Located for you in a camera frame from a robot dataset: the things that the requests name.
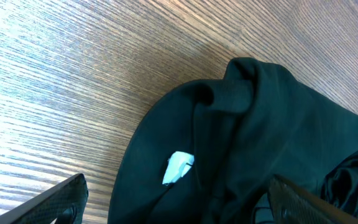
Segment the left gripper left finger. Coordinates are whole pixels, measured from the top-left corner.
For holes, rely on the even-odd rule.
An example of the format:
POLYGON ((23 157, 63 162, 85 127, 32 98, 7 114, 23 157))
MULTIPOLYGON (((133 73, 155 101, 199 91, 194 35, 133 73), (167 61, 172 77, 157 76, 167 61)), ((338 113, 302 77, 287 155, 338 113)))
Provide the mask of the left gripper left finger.
POLYGON ((87 201, 85 176, 75 174, 0 215, 0 224, 81 224, 87 201))

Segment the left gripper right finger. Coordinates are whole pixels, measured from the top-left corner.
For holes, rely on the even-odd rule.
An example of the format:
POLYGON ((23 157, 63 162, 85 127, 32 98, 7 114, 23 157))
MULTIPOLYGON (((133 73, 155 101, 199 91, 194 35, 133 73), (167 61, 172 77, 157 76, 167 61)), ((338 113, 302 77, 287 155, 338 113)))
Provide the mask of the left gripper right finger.
POLYGON ((270 180, 268 200, 275 223, 358 224, 357 218, 280 175, 270 180))

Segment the black polo shirt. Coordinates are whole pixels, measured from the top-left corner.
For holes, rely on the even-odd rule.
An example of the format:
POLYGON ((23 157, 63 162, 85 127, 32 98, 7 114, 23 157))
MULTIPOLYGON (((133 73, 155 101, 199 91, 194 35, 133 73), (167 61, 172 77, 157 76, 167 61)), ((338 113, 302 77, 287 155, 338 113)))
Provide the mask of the black polo shirt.
POLYGON ((358 115, 283 66, 235 58, 161 98, 138 125, 109 223, 272 223, 281 175, 358 218, 358 115))

